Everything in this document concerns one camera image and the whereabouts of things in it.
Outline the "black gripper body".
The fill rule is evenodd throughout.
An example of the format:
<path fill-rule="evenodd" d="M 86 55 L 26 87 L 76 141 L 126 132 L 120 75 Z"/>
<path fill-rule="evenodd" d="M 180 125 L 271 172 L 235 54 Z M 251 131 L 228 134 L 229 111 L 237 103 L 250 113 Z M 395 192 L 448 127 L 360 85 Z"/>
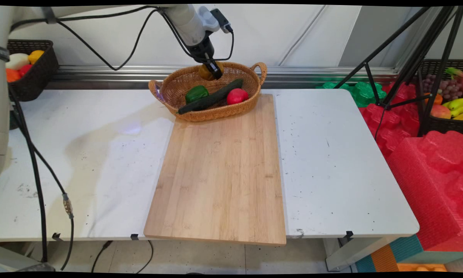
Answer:
<path fill-rule="evenodd" d="M 194 46 L 187 46 L 187 50 L 191 58 L 198 63 L 203 64 L 203 58 L 214 60 L 213 55 L 215 51 L 209 36 L 205 36 L 200 43 Z"/>

